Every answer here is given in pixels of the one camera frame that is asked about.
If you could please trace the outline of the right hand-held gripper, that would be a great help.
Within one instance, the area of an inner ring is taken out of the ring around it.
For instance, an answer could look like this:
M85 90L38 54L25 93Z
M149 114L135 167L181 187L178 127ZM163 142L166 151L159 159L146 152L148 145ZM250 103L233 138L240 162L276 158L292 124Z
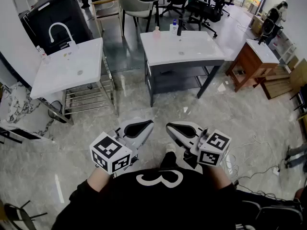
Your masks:
M206 128L203 131L202 127L188 121L169 122L166 131L180 147L188 149L184 152L183 160L193 169L197 164L218 166L231 142L230 136L217 129L210 131Z

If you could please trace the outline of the person's right forearm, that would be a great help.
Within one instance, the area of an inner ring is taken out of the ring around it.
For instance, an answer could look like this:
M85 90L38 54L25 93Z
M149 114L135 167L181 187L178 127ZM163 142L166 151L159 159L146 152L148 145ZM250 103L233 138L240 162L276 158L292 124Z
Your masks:
M221 166L201 165L203 175L207 176L215 189L219 190L232 184Z

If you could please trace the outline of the white washbasin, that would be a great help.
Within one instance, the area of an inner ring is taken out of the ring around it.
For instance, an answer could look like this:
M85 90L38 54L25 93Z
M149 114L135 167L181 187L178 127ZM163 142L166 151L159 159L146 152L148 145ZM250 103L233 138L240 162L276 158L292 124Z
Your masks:
M162 31L160 39L153 33L140 34L149 65L199 60L225 60L219 46L205 31L183 31L181 36Z
M48 64L41 63L32 86L32 99L100 80L103 39L86 41L77 47L64 48L51 54Z

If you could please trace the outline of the black basin faucet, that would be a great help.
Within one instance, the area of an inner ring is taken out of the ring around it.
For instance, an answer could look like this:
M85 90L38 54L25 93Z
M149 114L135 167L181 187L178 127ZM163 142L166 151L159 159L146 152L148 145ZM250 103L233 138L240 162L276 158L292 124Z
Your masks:
M185 31L186 27L184 25L184 21L182 19L178 20L178 29L177 29L177 36L182 35L182 31Z

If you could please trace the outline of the dark grey vanity cabinet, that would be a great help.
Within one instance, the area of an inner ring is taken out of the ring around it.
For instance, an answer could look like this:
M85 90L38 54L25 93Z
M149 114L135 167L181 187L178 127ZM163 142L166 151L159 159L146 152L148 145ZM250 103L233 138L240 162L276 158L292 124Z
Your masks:
M153 106L154 95L166 92L183 91L200 88L200 98L211 84L224 60L199 60L149 65L144 61L145 83L150 95L150 106Z

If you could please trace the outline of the brown wooden vanity cabinet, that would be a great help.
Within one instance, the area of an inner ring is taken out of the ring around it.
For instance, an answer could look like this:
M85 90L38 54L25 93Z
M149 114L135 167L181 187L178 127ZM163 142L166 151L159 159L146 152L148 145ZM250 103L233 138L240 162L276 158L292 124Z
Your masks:
M226 71L235 85L235 92L243 87L256 88L279 64L262 63L252 48L245 42L237 57Z

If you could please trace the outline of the wooden pallet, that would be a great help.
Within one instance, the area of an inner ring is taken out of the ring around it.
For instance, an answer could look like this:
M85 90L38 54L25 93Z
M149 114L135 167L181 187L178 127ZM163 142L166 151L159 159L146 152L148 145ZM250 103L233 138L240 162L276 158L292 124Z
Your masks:
M260 85L269 100L288 92L295 94L302 85L301 73L296 69L288 71L286 67L277 66Z

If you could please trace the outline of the marble slab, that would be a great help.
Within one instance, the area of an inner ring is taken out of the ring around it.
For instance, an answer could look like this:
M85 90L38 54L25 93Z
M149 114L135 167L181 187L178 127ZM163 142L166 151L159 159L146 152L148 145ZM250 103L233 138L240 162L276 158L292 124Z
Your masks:
M17 82L4 91L0 103L0 129L35 141L52 140L48 131L53 119L47 107L30 97L30 91Z

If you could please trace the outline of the white curved faucet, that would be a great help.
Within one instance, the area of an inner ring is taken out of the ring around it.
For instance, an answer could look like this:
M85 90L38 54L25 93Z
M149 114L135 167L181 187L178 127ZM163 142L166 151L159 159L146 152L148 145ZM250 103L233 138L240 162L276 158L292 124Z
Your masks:
M71 50L72 50L72 51L78 50L79 47L77 46L76 42L74 41L74 39L73 39L73 37L72 37L72 35L71 35L71 33L70 33L68 27L67 27L65 24L63 24L63 23L53 23L53 24L49 27L48 34L49 34L49 37L50 37L50 41L51 41L52 43L54 43L54 38L53 38L53 36L52 36L52 34L51 34L51 29L52 29L53 26L56 26L56 25L62 26L62 27L66 30L66 32L67 32L67 34L68 34L68 36L69 36L69 38L70 38L70 41L68 41L67 44L69 45L69 47L71 48Z

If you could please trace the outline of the cream wooden chair brown seat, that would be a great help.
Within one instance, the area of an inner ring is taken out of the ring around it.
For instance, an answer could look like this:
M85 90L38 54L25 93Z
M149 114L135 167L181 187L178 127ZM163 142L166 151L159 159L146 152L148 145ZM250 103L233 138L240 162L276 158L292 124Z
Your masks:
M102 21L111 17L118 18L121 36L124 36L122 29L122 15L118 0L98 0L91 3L94 13L94 21L99 33L102 37L104 31Z

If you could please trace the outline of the black backpack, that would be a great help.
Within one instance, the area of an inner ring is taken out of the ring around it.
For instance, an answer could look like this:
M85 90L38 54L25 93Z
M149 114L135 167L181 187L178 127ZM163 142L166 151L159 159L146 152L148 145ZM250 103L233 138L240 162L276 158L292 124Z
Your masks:
M236 230L307 230L307 199L278 200L236 191Z

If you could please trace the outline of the grey upholstered chair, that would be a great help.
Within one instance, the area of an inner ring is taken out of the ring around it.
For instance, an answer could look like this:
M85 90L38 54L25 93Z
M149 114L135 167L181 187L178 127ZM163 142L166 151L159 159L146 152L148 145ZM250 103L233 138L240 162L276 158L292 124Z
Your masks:
M121 18L121 32L124 36L125 30L125 15L133 17L135 26L137 27L137 18L143 18L147 20L145 32L149 32L149 26L152 16L158 15L158 6L156 1L141 1L141 0L118 0L119 3L119 15Z

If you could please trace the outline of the cardboard box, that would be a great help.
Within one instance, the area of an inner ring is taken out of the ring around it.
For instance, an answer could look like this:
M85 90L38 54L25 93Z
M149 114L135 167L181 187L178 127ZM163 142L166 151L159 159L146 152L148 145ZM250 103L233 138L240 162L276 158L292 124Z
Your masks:
M249 23L249 28L251 29L252 33L256 36L260 36L262 33L262 25L264 21L262 20L261 17L253 15L250 23Z

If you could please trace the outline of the large black appliance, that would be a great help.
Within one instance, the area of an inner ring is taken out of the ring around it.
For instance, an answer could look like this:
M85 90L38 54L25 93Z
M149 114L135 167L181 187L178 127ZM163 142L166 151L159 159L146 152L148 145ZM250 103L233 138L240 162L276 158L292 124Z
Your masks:
M19 14L19 19L35 46L40 46L51 55L67 48L70 37L63 26L67 26L75 43L93 39L79 0L40 0L31 11Z

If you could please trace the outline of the black metal frame stool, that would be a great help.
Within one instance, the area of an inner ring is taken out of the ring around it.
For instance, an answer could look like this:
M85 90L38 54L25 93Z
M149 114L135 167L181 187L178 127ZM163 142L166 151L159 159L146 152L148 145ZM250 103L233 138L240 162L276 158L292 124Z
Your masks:
M9 203L4 204L4 213L8 221L17 229L17 230L37 230L34 221L38 217L47 215L47 212L42 214L29 216L25 211L24 207L28 205L31 201L28 200L21 207L14 206Z

